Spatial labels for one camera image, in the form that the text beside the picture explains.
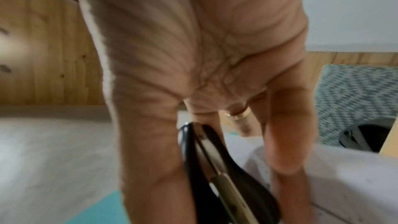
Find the black stapler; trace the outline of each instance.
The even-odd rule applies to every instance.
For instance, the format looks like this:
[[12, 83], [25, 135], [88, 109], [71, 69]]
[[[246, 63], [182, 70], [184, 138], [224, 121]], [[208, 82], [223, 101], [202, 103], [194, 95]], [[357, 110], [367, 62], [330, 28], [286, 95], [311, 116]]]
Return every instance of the black stapler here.
[[180, 131], [198, 224], [279, 223], [275, 198], [232, 160], [210, 126], [189, 123]]

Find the wooden floor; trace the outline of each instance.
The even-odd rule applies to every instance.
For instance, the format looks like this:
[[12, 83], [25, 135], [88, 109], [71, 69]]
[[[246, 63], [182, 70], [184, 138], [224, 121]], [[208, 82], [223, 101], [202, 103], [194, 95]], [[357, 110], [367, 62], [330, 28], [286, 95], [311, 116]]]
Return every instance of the wooden floor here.
[[[0, 0], [0, 104], [101, 105], [101, 68], [78, 4]], [[325, 64], [398, 66], [397, 53], [310, 52], [313, 86]]]

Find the hand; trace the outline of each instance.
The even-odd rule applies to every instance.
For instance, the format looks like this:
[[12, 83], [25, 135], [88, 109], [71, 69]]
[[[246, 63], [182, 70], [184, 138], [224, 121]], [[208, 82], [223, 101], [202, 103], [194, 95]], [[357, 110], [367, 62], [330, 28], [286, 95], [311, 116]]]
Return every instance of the hand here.
[[[103, 68], [133, 223], [195, 222], [175, 127], [181, 100], [193, 121], [220, 136], [218, 111], [246, 102], [280, 178], [280, 205], [297, 200], [283, 193], [295, 187], [283, 181], [303, 174], [316, 137], [301, 0], [79, 1]], [[282, 212], [290, 223], [308, 223]]]

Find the patterned rug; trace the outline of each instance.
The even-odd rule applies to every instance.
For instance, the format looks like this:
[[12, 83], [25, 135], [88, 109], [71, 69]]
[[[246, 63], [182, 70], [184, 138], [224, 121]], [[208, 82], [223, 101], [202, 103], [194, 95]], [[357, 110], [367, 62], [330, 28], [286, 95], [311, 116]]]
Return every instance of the patterned rug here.
[[340, 146], [339, 133], [365, 120], [398, 114], [398, 68], [326, 65], [315, 88], [319, 139]]

